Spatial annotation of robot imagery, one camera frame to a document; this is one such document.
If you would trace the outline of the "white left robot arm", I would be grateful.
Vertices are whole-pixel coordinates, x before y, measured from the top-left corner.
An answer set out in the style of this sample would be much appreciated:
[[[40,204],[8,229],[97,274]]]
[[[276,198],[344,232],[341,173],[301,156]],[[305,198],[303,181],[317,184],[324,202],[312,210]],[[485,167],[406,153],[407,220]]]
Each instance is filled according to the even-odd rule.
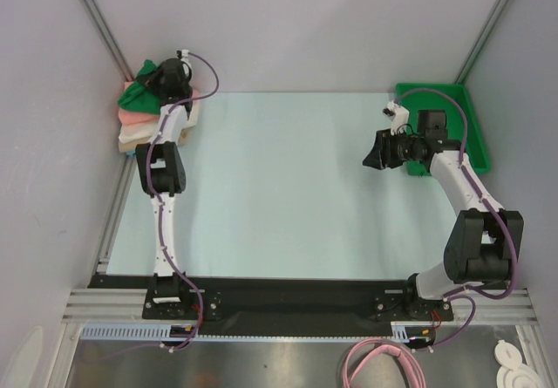
[[[136,149],[158,249],[145,317],[376,316],[381,285],[354,275],[371,255],[360,115],[341,100],[213,108],[187,174],[177,139],[194,102],[164,108]]]

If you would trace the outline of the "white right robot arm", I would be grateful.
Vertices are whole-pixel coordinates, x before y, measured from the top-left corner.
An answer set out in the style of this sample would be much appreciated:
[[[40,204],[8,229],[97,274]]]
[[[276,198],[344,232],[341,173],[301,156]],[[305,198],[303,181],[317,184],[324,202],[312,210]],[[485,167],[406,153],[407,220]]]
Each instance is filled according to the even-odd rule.
[[[385,170],[418,162],[440,184],[456,214],[441,263],[408,278],[404,313],[422,319],[434,302],[446,302],[468,290],[493,300],[507,297],[516,284],[522,215],[505,209],[487,191],[473,171],[464,143],[449,139],[445,112],[419,112],[416,131],[402,105],[390,102],[383,114],[391,125],[377,131],[364,165]]]

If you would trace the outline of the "green t shirt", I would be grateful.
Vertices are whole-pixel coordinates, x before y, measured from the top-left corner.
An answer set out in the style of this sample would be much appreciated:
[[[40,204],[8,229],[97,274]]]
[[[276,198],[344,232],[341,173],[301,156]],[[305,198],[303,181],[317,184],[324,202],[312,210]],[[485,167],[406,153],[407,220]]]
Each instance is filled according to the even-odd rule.
[[[146,59],[137,72],[134,81],[123,91],[118,100],[121,109],[150,115],[160,114],[160,98],[147,87],[148,80],[158,70],[158,66]]]

